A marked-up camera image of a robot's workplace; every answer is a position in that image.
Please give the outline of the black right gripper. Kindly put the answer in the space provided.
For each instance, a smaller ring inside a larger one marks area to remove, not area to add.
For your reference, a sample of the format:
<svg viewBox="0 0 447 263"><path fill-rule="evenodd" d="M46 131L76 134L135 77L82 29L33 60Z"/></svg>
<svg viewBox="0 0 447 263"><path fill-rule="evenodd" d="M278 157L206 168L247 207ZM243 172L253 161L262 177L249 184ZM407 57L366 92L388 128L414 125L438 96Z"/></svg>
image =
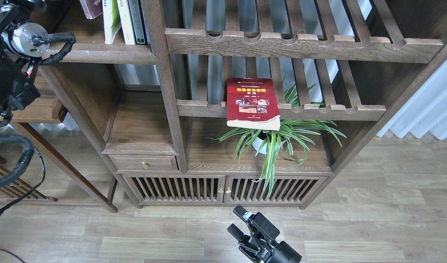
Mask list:
<svg viewBox="0 0 447 263"><path fill-rule="evenodd" d="M228 232L238 241L239 250L253 263L300 263L302 255L296 252L286 242L276 242L280 235L273 223L262 213L251 213L243 206L237 205L233 209L250 228L251 232L261 235L245 235L235 224L228 227Z"/></svg>

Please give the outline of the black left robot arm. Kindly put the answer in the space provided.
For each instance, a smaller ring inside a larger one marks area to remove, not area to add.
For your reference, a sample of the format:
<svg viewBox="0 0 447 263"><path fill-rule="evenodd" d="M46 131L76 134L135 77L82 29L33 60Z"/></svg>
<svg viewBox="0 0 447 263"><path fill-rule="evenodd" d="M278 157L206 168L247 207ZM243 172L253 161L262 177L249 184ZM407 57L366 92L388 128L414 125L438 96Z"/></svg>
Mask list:
<svg viewBox="0 0 447 263"><path fill-rule="evenodd" d="M45 11L46 2L0 0L0 127L40 96L34 84L38 67L62 61L76 43L69 32L49 34L31 22L35 9Z"/></svg>

